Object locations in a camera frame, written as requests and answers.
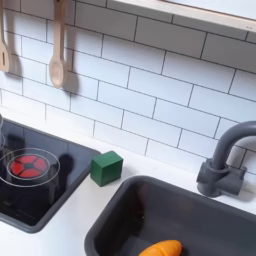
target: wooden utensil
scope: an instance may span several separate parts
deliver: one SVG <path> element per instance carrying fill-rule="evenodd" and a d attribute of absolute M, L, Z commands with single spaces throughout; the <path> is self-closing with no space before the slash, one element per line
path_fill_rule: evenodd
<path fill-rule="evenodd" d="M 4 15 L 3 0 L 0 0 L 0 70 L 9 72 L 10 70 L 10 52 L 4 40 Z"/>
<path fill-rule="evenodd" d="M 67 75 L 66 64 L 64 60 L 64 21 L 65 6 L 67 0 L 54 1 L 54 47 L 53 56 L 50 62 L 49 71 L 51 81 L 55 88 L 60 88 Z"/>

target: gray faucet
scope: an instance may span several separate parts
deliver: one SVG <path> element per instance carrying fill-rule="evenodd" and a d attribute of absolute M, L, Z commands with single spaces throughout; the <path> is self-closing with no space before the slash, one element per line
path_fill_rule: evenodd
<path fill-rule="evenodd" d="M 256 136 L 256 121 L 238 124 L 220 138 L 214 155 L 201 166 L 197 177 L 198 190 L 207 197 L 218 197 L 222 192 L 238 195 L 246 169 L 232 171 L 226 162 L 232 147 L 242 138 Z"/>

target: sink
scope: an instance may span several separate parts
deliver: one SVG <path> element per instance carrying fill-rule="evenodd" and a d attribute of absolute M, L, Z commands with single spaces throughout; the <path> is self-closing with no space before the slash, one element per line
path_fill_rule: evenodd
<path fill-rule="evenodd" d="M 256 216 L 146 176 L 126 180 L 85 238 L 87 256 L 138 256 L 179 240 L 181 256 L 255 256 Z"/>

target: green block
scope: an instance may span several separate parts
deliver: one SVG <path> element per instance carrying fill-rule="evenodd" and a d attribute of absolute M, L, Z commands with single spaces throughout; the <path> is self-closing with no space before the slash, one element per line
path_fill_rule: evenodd
<path fill-rule="evenodd" d="M 121 178 L 123 159 L 114 151 L 96 156 L 91 162 L 91 179 L 100 187 Z"/>

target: orange carrot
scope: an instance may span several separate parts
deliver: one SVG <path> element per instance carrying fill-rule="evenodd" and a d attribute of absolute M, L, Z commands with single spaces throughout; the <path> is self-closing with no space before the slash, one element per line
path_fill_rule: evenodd
<path fill-rule="evenodd" d="M 139 256 L 179 256 L 182 245 L 179 241 L 168 240 L 146 248 Z"/>

